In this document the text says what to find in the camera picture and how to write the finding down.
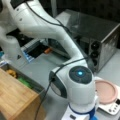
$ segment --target wire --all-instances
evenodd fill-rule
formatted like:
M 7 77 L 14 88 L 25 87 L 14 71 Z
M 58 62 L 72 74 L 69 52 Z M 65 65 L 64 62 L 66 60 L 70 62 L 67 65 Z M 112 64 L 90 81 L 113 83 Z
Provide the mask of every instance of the wire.
M 26 5 L 28 6 L 28 8 L 29 8 L 35 15 L 37 15 L 39 18 L 41 18 L 41 19 L 44 20 L 45 22 L 47 22 L 47 23 L 49 23 L 49 24 L 52 24 L 52 25 L 56 25 L 56 26 L 63 27 L 63 28 L 65 28 L 66 30 L 69 31 L 69 29 L 68 29 L 67 27 L 65 27 L 59 20 L 57 20 L 57 21 L 58 21 L 60 24 L 52 23 L 52 22 L 44 19 L 44 18 L 41 17 L 40 15 L 38 15 L 38 14 L 29 6 L 29 4 L 28 4 L 27 2 L 26 2 Z
M 65 65 L 61 65 L 61 67 L 54 73 L 54 77 L 55 77 L 56 74 L 57 74 L 62 68 L 64 68 L 65 66 L 70 65 L 70 64 L 73 64 L 73 63 L 78 62 L 78 61 L 82 61 L 82 60 L 85 60 L 85 59 L 89 59 L 89 58 L 90 58 L 90 57 L 88 56 L 88 57 L 85 57 L 85 58 L 82 58 L 82 59 L 78 59 L 78 60 L 72 61 L 72 62 L 67 63 L 67 64 L 65 64 Z
M 26 2 L 26 5 L 28 6 L 28 8 L 29 8 L 36 16 L 38 16 L 39 18 L 41 18 L 41 19 L 44 20 L 45 22 L 47 22 L 47 23 L 49 23 L 49 24 L 52 24 L 52 25 L 60 26 L 60 27 L 62 27 L 62 28 L 64 28 L 64 29 L 66 29 L 68 32 L 70 32 L 70 30 L 69 30 L 67 27 L 65 27 L 59 20 L 57 20 L 57 21 L 58 21 L 60 24 L 52 23 L 52 22 L 44 19 L 44 18 L 41 17 L 40 15 L 38 15 L 38 14 L 29 6 L 29 4 L 28 4 L 27 2 Z M 70 63 L 67 63 L 67 64 L 65 64 L 65 65 L 62 65 L 62 66 L 54 73 L 54 76 L 52 77 L 52 79 L 51 79 L 50 82 L 49 82 L 49 85 L 48 85 L 47 90 L 46 90 L 46 92 L 45 92 L 45 94 L 44 94 L 44 96 L 43 96 L 43 99 L 41 100 L 41 103 L 40 103 L 39 106 L 38 106 L 38 109 L 37 109 L 36 115 L 35 115 L 35 120 L 37 120 L 38 112 L 39 112 L 40 107 L 41 107 L 42 103 L 44 102 L 44 99 L 45 99 L 45 97 L 46 97 L 46 95 L 47 95 L 47 93 L 48 93 L 48 91 L 49 91 L 49 88 L 50 88 L 50 86 L 51 86 L 51 83 L 55 80 L 55 75 L 56 75 L 62 68 L 64 68 L 65 66 L 67 66 L 67 65 L 69 65 L 69 64 L 72 64 L 72 63 L 75 63 L 75 62 L 78 62 L 78 61 L 81 61 L 81 60 L 84 60 L 84 59 L 88 59 L 88 58 L 89 58 L 89 57 L 82 58 L 82 59 L 75 60 L 75 61 L 72 61 L 72 62 L 70 62 Z
M 49 85 L 48 85 L 48 87 L 47 87 L 47 89 L 46 89 L 46 92 L 45 92 L 45 94 L 44 94 L 44 96 L 43 96 L 43 98 L 42 98 L 42 100 L 41 100 L 41 102 L 40 102 L 40 104 L 39 104 L 39 106 L 38 106 L 38 109 L 37 109 L 37 111 L 36 111 L 35 119 L 34 119 L 34 120 L 37 120 L 37 116 L 38 116 L 39 110 L 40 110 L 40 108 L 41 108 L 42 103 L 43 103 L 44 100 L 45 100 L 45 97 L 46 97 L 46 95 L 47 95 L 47 93 L 48 93 L 48 91 L 49 91 L 49 88 L 50 88 L 50 86 L 51 86 L 51 83 L 52 83 L 52 80 L 49 82 Z
M 51 80 L 50 80 L 50 82 L 49 82 L 49 85 L 48 85 L 47 90 L 46 90 L 46 92 L 45 92 L 45 94 L 44 94 L 44 96 L 43 96 L 43 98 L 42 98 L 42 100 L 41 100 L 41 103 L 40 103 L 39 106 L 38 106 L 38 109 L 37 109 L 36 115 L 35 115 L 35 120 L 37 120 L 37 116 L 38 116 L 38 112 L 39 112 L 39 110 L 40 110 L 40 107 L 41 107 L 42 103 L 44 102 L 44 99 L 45 99 L 45 97 L 46 97 L 46 95 L 47 95 L 47 93 L 48 93 L 48 91 L 49 91 L 49 88 L 50 88 L 50 86 L 51 86 L 51 83 L 55 80 L 56 74 L 57 74 L 62 68 L 64 68 L 65 66 L 67 66 L 67 65 L 69 65 L 69 64 L 73 64 L 73 63 L 78 62 L 78 61 L 85 60 L 85 59 L 89 59 L 89 57 L 85 57 L 85 58 L 82 58 L 82 59 L 78 59 L 78 60 L 72 61 L 72 62 L 67 63 L 67 64 L 65 64 L 65 65 L 61 65 L 61 67 L 54 73 L 54 76 L 51 78 Z

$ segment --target table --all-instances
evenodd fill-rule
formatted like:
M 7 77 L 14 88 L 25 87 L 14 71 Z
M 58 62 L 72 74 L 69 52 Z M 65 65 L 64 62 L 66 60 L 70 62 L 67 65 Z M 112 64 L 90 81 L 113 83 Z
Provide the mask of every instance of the table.
M 33 60 L 30 64 L 23 67 L 21 71 L 34 79 L 39 84 L 41 84 L 43 87 L 47 88 L 49 72 L 64 61 L 66 61 L 64 57 L 60 57 L 59 55 L 53 53 L 48 55 L 42 54 L 41 56 Z M 116 54 L 96 75 L 120 86 L 119 61 L 120 50 L 117 50 Z M 50 88 L 43 104 L 46 110 L 45 120 L 61 120 L 67 105 L 68 101 L 57 96 Z M 120 112 L 116 116 L 112 116 L 98 109 L 96 112 L 96 116 L 99 120 L 118 120 L 120 117 Z

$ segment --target machine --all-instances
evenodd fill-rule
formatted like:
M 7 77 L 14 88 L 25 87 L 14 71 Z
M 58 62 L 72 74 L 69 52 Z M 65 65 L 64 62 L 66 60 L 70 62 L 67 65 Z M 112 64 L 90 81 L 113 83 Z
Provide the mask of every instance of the machine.
M 68 108 L 62 120 L 93 120 L 98 107 L 95 92 L 93 64 L 77 46 L 68 29 L 48 15 L 38 0 L 2 0 L 0 17 L 0 45 L 4 58 L 12 65 L 27 63 L 16 38 L 6 34 L 13 29 L 31 38 L 57 40 L 70 56 L 70 60 L 50 72 L 53 91 L 68 99 Z

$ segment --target black cable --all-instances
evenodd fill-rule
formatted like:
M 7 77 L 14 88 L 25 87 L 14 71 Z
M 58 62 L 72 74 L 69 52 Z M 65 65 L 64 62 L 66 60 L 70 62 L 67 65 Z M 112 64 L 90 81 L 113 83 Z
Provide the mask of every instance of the black cable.
M 52 24 L 52 25 L 60 26 L 60 27 L 65 28 L 67 31 L 70 32 L 70 30 L 69 30 L 67 27 L 65 27 L 59 20 L 57 20 L 57 21 L 58 21 L 60 24 L 52 23 L 52 22 L 44 19 L 44 18 L 41 17 L 40 15 L 38 15 L 38 14 L 29 6 L 29 4 L 28 4 L 27 2 L 26 2 L 26 5 L 28 6 L 28 8 L 29 8 L 35 15 L 37 15 L 39 18 L 41 18 L 41 19 L 44 20 L 45 22 L 47 22 L 47 23 L 49 23 L 49 24 Z M 55 77 L 55 75 L 56 75 L 63 67 L 65 67 L 65 66 L 67 66 L 67 65 L 69 65 L 69 64 L 72 64 L 72 63 L 75 63 L 75 62 L 84 60 L 84 59 L 88 59 L 88 58 L 89 58 L 89 57 L 82 58 L 82 59 L 75 60 L 75 61 L 72 61 L 72 62 L 70 62 L 70 63 L 67 63 L 67 64 L 65 64 L 65 65 L 62 65 L 62 66 L 54 73 L 54 77 Z M 40 110 L 40 107 L 41 107 L 42 103 L 44 102 L 44 99 L 45 99 L 45 97 L 46 97 L 46 95 L 47 95 L 47 93 L 48 93 L 48 90 L 49 90 L 49 88 L 50 88 L 50 86 L 51 86 L 51 83 L 52 83 L 53 80 L 55 80 L 54 77 L 50 80 L 49 85 L 48 85 L 48 87 L 47 87 L 47 90 L 46 90 L 46 92 L 45 92 L 45 94 L 44 94 L 44 96 L 43 96 L 43 99 L 41 100 L 41 103 L 40 103 L 39 106 L 38 106 L 38 109 L 37 109 L 36 115 L 35 115 L 35 120 L 37 120 L 38 112 L 39 112 L 39 110 Z
M 78 59 L 78 60 L 72 61 L 72 62 L 67 63 L 67 64 L 65 64 L 65 65 L 61 65 L 61 67 L 54 73 L 54 77 L 55 77 L 56 74 L 57 74 L 62 68 L 64 68 L 65 66 L 70 65 L 70 64 L 73 64 L 73 63 L 78 62 L 78 61 L 82 61 L 82 60 L 85 60 L 85 59 L 89 59 L 89 58 L 90 58 L 90 57 L 88 56 L 88 57 L 85 57 L 85 58 L 82 58 L 82 59 Z
M 48 93 L 48 90 L 49 90 L 49 88 L 50 88 L 50 86 L 51 86 L 51 83 L 55 80 L 56 74 L 57 74 L 62 68 L 64 68 L 65 66 L 67 66 L 67 65 L 69 65 L 69 64 L 72 64 L 72 63 L 75 63 L 75 62 L 78 62 L 78 61 L 85 60 L 85 59 L 89 59 L 89 57 L 85 57 L 85 58 L 82 58 L 82 59 L 78 59 L 78 60 L 72 61 L 72 62 L 67 63 L 67 64 L 65 64 L 65 65 L 61 65 L 61 67 L 54 73 L 54 76 L 51 78 L 51 80 L 50 80 L 50 82 L 49 82 L 49 85 L 48 85 L 47 90 L 46 90 L 46 92 L 45 92 L 45 94 L 44 94 L 44 96 L 43 96 L 43 98 L 42 98 L 42 100 L 41 100 L 41 103 L 40 103 L 39 106 L 38 106 L 38 109 L 37 109 L 36 115 L 35 115 L 35 120 L 37 120 L 37 116 L 38 116 L 38 112 L 39 112 L 39 110 L 40 110 L 40 107 L 41 107 L 42 103 L 44 102 L 44 99 L 45 99 L 45 97 L 46 97 L 46 95 L 47 95 L 47 93 Z
M 41 17 L 40 15 L 38 15 L 30 6 L 29 6 L 29 4 L 26 2 L 26 5 L 28 6 L 28 8 L 35 14 L 35 15 L 37 15 L 39 18 L 41 18 L 42 20 L 44 20 L 45 22 L 47 22 L 47 23 L 49 23 L 49 24 L 52 24 L 52 25 L 56 25 L 56 26 L 60 26 L 60 27 L 63 27 L 63 28 L 65 28 L 65 29 L 67 29 L 68 30 L 68 28 L 67 27 L 65 27 L 64 25 L 61 25 L 61 24 L 56 24 L 56 23 L 52 23 L 52 22 L 50 22 L 50 21 L 48 21 L 48 20 L 46 20 L 46 19 L 44 19 L 43 17 Z
M 50 88 L 50 86 L 51 86 L 51 83 L 52 83 L 52 80 L 49 82 L 49 85 L 48 85 L 48 87 L 47 87 L 47 89 L 46 89 L 46 92 L 45 92 L 45 94 L 44 94 L 44 96 L 43 96 L 43 98 L 42 98 L 42 100 L 41 100 L 41 102 L 40 102 L 40 104 L 39 104 L 39 106 L 38 106 L 38 109 L 37 109 L 37 111 L 36 111 L 35 119 L 34 119 L 34 120 L 37 120 L 37 116 L 38 116 L 39 110 L 40 110 L 40 108 L 41 108 L 42 103 L 44 102 L 44 99 L 45 99 L 45 97 L 46 97 L 46 95 L 47 95 L 47 93 L 48 93 L 48 90 L 49 90 L 49 88 Z

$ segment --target pink plate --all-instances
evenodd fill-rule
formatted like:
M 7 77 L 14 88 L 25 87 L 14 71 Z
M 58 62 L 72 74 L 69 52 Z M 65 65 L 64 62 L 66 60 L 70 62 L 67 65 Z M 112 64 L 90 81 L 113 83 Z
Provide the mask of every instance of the pink plate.
M 115 85 L 105 80 L 96 80 L 96 90 L 101 104 L 110 104 L 114 102 L 118 96 Z

